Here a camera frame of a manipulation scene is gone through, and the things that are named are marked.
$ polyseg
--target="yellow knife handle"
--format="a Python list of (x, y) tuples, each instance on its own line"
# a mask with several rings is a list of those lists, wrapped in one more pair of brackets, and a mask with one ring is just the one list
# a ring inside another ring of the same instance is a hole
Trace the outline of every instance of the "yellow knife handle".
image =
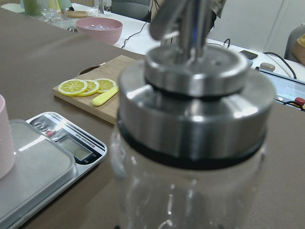
[(94, 99), (92, 99), (91, 103), (93, 106), (101, 106), (105, 102), (107, 102), (111, 97), (117, 94), (118, 91), (119, 91), (119, 86), (115, 86), (112, 89), (104, 92), (103, 94), (96, 96)]

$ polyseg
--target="pink cup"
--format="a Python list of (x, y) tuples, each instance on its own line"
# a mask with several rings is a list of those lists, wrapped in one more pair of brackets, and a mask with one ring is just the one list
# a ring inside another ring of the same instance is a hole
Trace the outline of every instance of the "pink cup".
[(0, 94), (0, 179), (13, 167), (15, 162), (10, 123), (5, 106), (5, 99)]

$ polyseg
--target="black cable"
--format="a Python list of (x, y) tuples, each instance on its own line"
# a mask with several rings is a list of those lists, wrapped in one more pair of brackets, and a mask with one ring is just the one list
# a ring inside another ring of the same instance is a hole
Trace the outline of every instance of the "black cable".
[(284, 64), (286, 64), (286, 66), (289, 68), (289, 70), (292, 72), (292, 75), (294, 76), (294, 79), (296, 79), (296, 74), (295, 74), (294, 70), (290, 67), (290, 65), (280, 55), (278, 55), (274, 52), (264, 52), (264, 54), (274, 55), (274, 56), (277, 56), (278, 58), (280, 58), (284, 62)]
[(127, 39), (124, 40), (124, 45), (121, 47), (121, 49), (125, 47), (126, 41), (128, 41), (129, 38), (131, 38), (132, 36), (137, 35), (137, 34), (139, 34), (139, 33), (142, 32), (142, 30), (143, 30), (144, 26), (147, 24), (147, 22), (145, 22), (145, 24), (142, 26), (142, 28), (141, 28), (141, 30), (140, 30), (139, 32), (136, 32), (136, 33), (134, 33), (133, 35), (130, 35)]
[(223, 47), (224, 48), (224, 45), (228, 42), (228, 46), (226, 47), (227, 49), (231, 46), (231, 39), (228, 38), (227, 40), (224, 41), (224, 44), (221, 45), (221, 44), (217, 44), (217, 43), (209, 43), (209, 42), (206, 42), (206, 44), (214, 44), (214, 45), (218, 45), (220, 47)]
[(301, 111), (305, 111), (305, 109), (304, 109), (299, 103), (297, 103), (296, 101), (288, 101), (288, 102), (285, 102), (285, 103), (283, 103), (283, 104), (284, 104), (284, 105), (286, 105), (286, 104), (295, 105), (295, 106), (297, 106), (298, 108), (300, 108)]
[(152, 2), (152, 6), (151, 6), (151, 11), (150, 12), (152, 12), (152, 9), (153, 9), (153, 2)]
[(158, 7), (160, 8), (160, 5), (159, 5), (159, 3), (157, 2), (157, 0), (154, 0), (154, 2), (155, 2), (155, 4), (157, 4)]
[(153, 2), (154, 2), (154, 5), (155, 5), (155, 7), (156, 7), (156, 11), (158, 12), (156, 0), (154, 0)]
[(228, 38), (227, 40), (224, 41), (224, 45), (228, 42), (228, 46), (227, 46), (227, 49), (231, 46), (231, 39)]
[(220, 47), (223, 48), (223, 46), (221, 44), (216, 44), (216, 43), (209, 43), (209, 42), (206, 42), (206, 44), (215, 44), (215, 45), (219, 45)]

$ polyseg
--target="electronic device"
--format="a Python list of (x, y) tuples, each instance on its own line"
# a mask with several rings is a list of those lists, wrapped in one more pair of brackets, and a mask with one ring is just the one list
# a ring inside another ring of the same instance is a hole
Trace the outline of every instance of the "electronic device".
[(16, 229), (94, 168), (107, 146), (58, 113), (11, 120), (15, 164), (0, 179), (0, 228)]
[(79, 173), (86, 172), (107, 153), (106, 144), (58, 113), (45, 112), (27, 120), (27, 123), (68, 150), (74, 156)]
[(255, 59), (256, 57), (258, 57), (257, 54), (253, 53), (253, 52), (249, 52), (247, 50), (242, 50), (240, 51), (239, 53), (243, 54), (247, 59), (249, 60), (253, 60)]
[(284, 75), (260, 69), (275, 87), (275, 99), (281, 103), (294, 101), (296, 98), (305, 98), (305, 82)]

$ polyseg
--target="smartphone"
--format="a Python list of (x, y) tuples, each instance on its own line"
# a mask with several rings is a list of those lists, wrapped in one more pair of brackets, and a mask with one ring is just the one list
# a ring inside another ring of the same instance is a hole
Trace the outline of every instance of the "smartphone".
[(258, 57), (257, 54), (255, 54), (255, 53), (253, 53), (253, 52), (246, 51), (246, 50), (242, 50), (242, 51), (240, 51), (239, 53), (242, 53), (243, 55), (245, 55), (246, 58), (249, 59), (249, 60), (253, 60), (253, 59), (255, 59), (256, 57)]

